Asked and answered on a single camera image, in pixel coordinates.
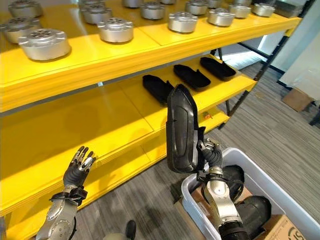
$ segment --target storage bin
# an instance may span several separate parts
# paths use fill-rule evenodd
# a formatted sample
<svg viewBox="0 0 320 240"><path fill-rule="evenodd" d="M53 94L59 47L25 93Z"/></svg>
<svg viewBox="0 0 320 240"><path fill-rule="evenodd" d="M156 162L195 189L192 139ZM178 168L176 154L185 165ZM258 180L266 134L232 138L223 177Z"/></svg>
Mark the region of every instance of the storage bin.
<svg viewBox="0 0 320 240"><path fill-rule="evenodd" d="M223 165L242 167L245 187L253 195L268 198L272 204L272 214L286 214L307 240L319 239L320 225L241 150L233 147L224 150ZM192 174L182 182L182 205L207 239L221 240L217 230L191 197L193 190L200 184L196 177L196 174Z"/></svg>

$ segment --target yellow shelf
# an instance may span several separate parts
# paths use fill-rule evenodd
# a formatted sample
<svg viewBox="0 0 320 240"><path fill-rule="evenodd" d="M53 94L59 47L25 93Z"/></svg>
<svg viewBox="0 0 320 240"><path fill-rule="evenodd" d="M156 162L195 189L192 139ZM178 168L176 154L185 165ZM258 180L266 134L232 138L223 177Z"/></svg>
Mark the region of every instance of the yellow shelf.
<svg viewBox="0 0 320 240"><path fill-rule="evenodd" d="M108 162L103 167L93 170L84 183L88 195L80 209L142 172L150 165L150 160L141 147L137 147ZM49 199L53 194L61 191L61 188L53 189L47 195L24 204L6 215L7 240L22 240L34 236L45 222L46 214L52 204Z"/></svg>
<svg viewBox="0 0 320 240"><path fill-rule="evenodd" d="M47 62L32 61L16 44L1 37L4 81L0 85L3 94L0 112L210 49L294 29L300 22L298 17L273 14L265 18L251 14L247 19L235 19L231 27L217 27L201 17L194 33L178 34L167 29L167 18L142 19L139 9L124 8L119 0L110 0L107 5L115 17L133 21L132 41L124 44L101 41L98 29L84 23L78 7L72 4L45 8L40 17L43 27L63 30L68 35L72 51L65 57ZM166 15L183 11L184 5L184 0L178 0L177 4L166 6Z"/></svg>
<svg viewBox="0 0 320 240"><path fill-rule="evenodd" d="M199 58L182 64L199 68L211 80L204 91L190 90L200 113L256 84L241 74L220 81L199 65ZM182 81L172 68L148 74L175 86ZM160 135L166 120L167 108L144 89L142 75L3 117L0 216L61 188L63 174L79 146L95 151L94 168L98 168Z"/></svg>
<svg viewBox="0 0 320 240"><path fill-rule="evenodd" d="M220 81L200 65L199 57L181 62L180 64L189 66L193 70L199 69L211 81L211 84L202 91L189 89L200 113L230 99L244 90L251 91L256 84L256 81L243 74L238 74L230 81ZM154 75L160 77L163 81L169 81L173 86L183 84L181 79L174 74L173 69L174 66L171 65L118 83L154 131L159 131L166 127L167 108L161 106L149 92L141 87L142 76L146 74Z"/></svg>
<svg viewBox="0 0 320 240"><path fill-rule="evenodd" d="M94 150L97 168L153 131L116 84L19 111L1 127L1 216L61 187L79 146Z"/></svg>
<svg viewBox="0 0 320 240"><path fill-rule="evenodd" d="M199 116L200 125L206 126L207 131L225 123L229 118L216 108L212 108L208 112L212 118L204 119L202 115ZM131 149L102 167L92 170L84 183L88 195L80 208L163 159L166 156L165 138L166 134L162 131L161 135L148 141L147 144ZM21 240L35 235L45 221L51 205L49 199L61 190L61 188L56 188L8 214L5 217L7 239Z"/></svg>

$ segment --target gray carpet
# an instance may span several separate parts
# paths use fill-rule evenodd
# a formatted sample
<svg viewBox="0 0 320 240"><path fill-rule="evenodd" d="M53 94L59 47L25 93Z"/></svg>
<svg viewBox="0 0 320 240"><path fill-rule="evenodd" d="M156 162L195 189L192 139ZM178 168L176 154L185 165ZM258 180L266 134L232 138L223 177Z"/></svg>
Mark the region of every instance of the gray carpet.
<svg viewBox="0 0 320 240"><path fill-rule="evenodd" d="M260 66L243 72L253 77ZM320 129L308 124L317 109L297 113L282 103L288 91L276 83L279 77L269 69L225 127L208 136L223 149L244 151L320 222ZM195 239L173 205L186 176L170 172L165 160L159 162L80 210L74 239L123 232L130 219L137 222L137 240Z"/></svg>

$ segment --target black cable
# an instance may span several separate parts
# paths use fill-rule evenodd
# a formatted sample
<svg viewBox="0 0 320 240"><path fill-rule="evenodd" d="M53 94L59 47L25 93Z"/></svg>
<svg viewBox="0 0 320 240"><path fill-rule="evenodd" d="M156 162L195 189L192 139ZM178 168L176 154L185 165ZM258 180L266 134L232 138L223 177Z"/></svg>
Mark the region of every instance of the black cable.
<svg viewBox="0 0 320 240"><path fill-rule="evenodd" d="M70 235L70 237L69 237L69 240L71 240L72 237L75 235L75 233L76 233L76 231L77 231L76 226L77 226L77 220L76 220L76 216L74 216L73 230L72 230L72 233L71 233L71 235Z"/></svg>

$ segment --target white wall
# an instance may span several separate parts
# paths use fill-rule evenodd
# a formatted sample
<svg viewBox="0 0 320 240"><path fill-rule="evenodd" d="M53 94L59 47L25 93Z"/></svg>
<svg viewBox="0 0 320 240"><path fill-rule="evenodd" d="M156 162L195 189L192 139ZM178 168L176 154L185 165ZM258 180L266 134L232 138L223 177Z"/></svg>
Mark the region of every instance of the white wall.
<svg viewBox="0 0 320 240"><path fill-rule="evenodd" d="M300 54L300 56L297 57L288 71L286 71L286 73L280 78L280 81L290 86L291 83L300 76L300 74L308 69L320 70L320 32ZM320 76L317 81L318 82L314 84L320 88Z"/></svg>
<svg viewBox="0 0 320 240"><path fill-rule="evenodd" d="M302 51L320 32L320 0L316 0L293 35L286 42L272 65L287 71ZM270 54L283 36L283 32L277 32L264 36L259 50Z"/></svg>

